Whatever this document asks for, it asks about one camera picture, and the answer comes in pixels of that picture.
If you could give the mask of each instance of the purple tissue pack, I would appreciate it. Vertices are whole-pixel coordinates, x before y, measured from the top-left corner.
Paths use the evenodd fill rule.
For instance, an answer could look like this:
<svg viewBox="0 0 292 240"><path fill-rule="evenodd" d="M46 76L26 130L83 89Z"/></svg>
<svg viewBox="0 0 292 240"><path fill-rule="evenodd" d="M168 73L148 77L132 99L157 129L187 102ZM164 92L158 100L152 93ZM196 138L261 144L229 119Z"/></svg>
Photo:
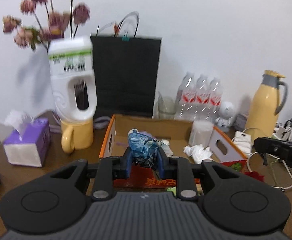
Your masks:
<svg viewBox="0 0 292 240"><path fill-rule="evenodd" d="M42 167L51 142L47 118L28 124L22 139L13 130L3 143L8 162L14 165Z"/></svg>

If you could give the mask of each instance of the green stripe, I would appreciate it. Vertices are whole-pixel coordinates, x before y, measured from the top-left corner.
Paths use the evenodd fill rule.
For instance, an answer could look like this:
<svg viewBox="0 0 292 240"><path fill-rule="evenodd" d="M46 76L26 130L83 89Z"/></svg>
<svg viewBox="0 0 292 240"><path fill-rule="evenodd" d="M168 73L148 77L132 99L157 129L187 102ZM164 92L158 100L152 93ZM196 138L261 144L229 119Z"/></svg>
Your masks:
<svg viewBox="0 0 292 240"><path fill-rule="evenodd" d="M65 57L78 56L78 55L88 55L88 54L91 55L92 51L91 50L72 51L72 52L67 52L67 53L59 53L59 54L49 55L49 59L65 58Z"/></svg>

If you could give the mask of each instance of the yellow mug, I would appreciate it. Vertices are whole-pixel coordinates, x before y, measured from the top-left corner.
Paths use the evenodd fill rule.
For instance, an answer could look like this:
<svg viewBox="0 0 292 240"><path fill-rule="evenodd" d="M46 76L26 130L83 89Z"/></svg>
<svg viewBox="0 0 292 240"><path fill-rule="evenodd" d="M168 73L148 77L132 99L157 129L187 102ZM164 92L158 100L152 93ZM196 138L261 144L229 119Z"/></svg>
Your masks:
<svg viewBox="0 0 292 240"><path fill-rule="evenodd" d="M86 149L94 141L93 119L81 123L61 121L61 147L67 154Z"/></svg>

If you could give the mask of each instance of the yellow thermos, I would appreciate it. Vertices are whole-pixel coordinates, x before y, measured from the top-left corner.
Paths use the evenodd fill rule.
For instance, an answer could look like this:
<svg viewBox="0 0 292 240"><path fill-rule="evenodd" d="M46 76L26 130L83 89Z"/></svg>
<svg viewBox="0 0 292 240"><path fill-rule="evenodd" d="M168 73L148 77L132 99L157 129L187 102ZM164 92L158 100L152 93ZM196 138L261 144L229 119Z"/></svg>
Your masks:
<svg viewBox="0 0 292 240"><path fill-rule="evenodd" d="M265 70L263 80L257 89L251 103L245 131L252 137L252 142L257 137L270 137L278 119L278 113L282 110L288 93L288 86L280 81L285 76L273 71ZM280 103L279 86L284 86L284 95Z"/></svg>

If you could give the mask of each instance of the flower bouquet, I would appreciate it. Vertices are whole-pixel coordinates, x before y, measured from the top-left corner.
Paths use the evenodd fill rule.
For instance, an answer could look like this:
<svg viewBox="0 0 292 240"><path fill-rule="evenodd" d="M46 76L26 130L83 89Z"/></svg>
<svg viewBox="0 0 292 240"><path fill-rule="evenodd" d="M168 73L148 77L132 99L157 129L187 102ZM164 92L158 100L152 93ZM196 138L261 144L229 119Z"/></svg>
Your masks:
<svg viewBox="0 0 292 240"><path fill-rule="evenodd" d="M54 10L52 0L23 0L20 10L23 14L33 15L39 28L34 26L23 26L21 19L7 15L3 17L3 32L12 33L15 29L17 35L14 37L15 43L21 48L30 48L35 51L37 45L44 46L47 51L50 41L64 38L65 30L70 23L70 37L75 37L78 26L84 25L89 19L89 8L84 3L79 3L73 9L73 0L70 0L70 11L62 14ZM43 27L36 15L36 6L45 5L48 16L48 27Z"/></svg>

